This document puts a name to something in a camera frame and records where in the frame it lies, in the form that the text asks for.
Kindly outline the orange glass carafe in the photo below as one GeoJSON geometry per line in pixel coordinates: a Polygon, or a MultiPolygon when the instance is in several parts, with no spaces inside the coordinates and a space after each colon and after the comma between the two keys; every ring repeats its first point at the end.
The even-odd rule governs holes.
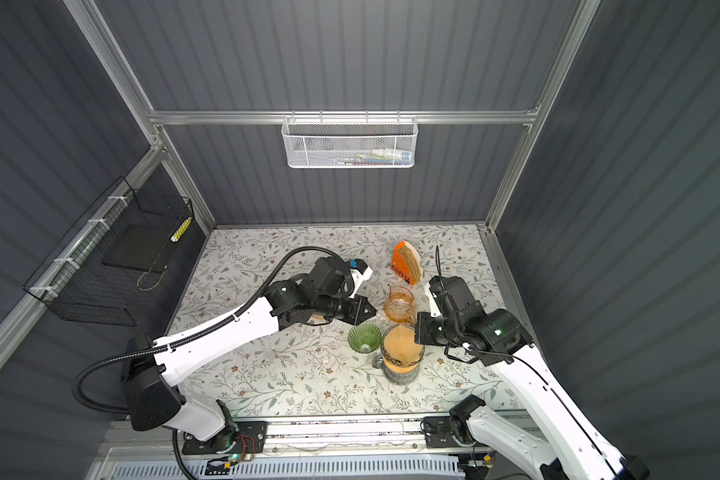
{"type": "Polygon", "coordinates": [[[413,326],[416,322],[413,292],[404,286],[389,285],[383,311],[391,322],[413,326]]]}

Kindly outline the grey glass carafe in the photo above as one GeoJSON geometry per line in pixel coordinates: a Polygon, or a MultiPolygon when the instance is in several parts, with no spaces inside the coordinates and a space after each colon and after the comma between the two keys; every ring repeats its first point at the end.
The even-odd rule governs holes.
{"type": "Polygon", "coordinates": [[[381,354],[373,356],[371,365],[373,368],[380,370],[390,382],[397,385],[412,383],[419,373],[418,364],[400,367],[389,363],[381,354]]]}

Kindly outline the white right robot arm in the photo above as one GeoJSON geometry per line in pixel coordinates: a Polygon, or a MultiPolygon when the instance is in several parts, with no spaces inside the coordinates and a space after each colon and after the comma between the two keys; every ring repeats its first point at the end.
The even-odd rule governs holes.
{"type": "Polygon", "coordinates": [[[449,411],[454,440],[493,448],[532,479],[646,479],[643,460],[622,453],[588,420],[549,370],[518,318],[505,309],[486,312],[460,277],[434,276],[429,309],[417,315],[416,343],[461,348],[519,399],[540,429],[532,435],[471,394],[449,411]]]}

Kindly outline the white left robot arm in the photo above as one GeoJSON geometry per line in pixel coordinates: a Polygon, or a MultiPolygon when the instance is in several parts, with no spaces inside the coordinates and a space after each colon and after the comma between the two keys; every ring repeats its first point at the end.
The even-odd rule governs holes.
{"type": "Polygon", "coordinates": [[[123,365],[121,384],[132,428],[148,431],[166,427],[199,441],[233,433],[234,423],[226,406],[195,395],[184,387],[184,381],[229,352],[305,324],[313,316],[349,325],[374,317],[375,308],[358,292],[372,275],[372,268],[363,260],[322,257],[306,274],[268,281],[242,313],[231,311],[156,340],[131,341],[133,347],[149,345],[158,350],[123,365]]]}

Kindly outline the orange coffee filter box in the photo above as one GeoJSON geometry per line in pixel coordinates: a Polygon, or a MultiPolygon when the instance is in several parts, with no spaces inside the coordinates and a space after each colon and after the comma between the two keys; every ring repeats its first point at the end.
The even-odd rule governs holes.
{"type": "Polygon", "coordinates": [[[421,256],[408,241],[395,246],[390,268],[408,285],[415,286],[422,279],[421,256]]]}

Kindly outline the floral table mat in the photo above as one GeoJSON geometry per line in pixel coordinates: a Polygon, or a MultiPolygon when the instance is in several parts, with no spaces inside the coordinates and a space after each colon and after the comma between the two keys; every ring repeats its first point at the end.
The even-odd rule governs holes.
{"type": "MultiPolygon", "coordinates": [[[[271,272],[284,279],[310,271],[321,248],[365,260],[373,274],[360,292],[381,308],[389,287],[400,282],[390,263],[402,241],[418,251],[426,275],[462,277],[486,310],[503,306],[474,225],[225,229],[207,241],[168,330],[178,333],[237,308],[271,272]]],[[[468,395],[496,410],[521,408],[491,371],[455,362],[438,348],[426,350],[412,383],[394,384],[372,355],[351,349],[348,335],[342,322],[297,325],[233,350],[196,371],[186,386],[202,399],[222,400],[238,417],[444,412],[468,395]]]]}

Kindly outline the white ribbed front panel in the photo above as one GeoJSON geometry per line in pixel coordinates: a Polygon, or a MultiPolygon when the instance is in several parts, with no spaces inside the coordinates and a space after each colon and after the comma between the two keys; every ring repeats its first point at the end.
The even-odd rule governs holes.
{"type": "Polygon", "coordinates": [[[224,466],[219,460],[188,460],[197,479],[463,479],[454,456],[403,454],[257,458],[224,466]]]}

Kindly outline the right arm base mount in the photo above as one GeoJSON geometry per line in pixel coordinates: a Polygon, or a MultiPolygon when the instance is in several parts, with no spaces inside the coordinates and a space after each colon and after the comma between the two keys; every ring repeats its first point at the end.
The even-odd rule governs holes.
{"type": "Polygon", "coordinates": [[[419,424],[428,448],[442,449],[480,445],[468,428],[468,420],[486,402],[469,395],[448,411],[447,416],[425,416],[419,424]]]}

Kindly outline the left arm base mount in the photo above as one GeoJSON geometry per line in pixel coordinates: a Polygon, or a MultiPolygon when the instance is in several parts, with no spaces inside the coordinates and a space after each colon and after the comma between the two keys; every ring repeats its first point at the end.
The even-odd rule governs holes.
{"type": "Polygon", "coordinates": [[[209,440],[200,441],[183,433],[183,455],[254,455],[263,452],[269,424],[265,421],[236,422],[209,440]]]}

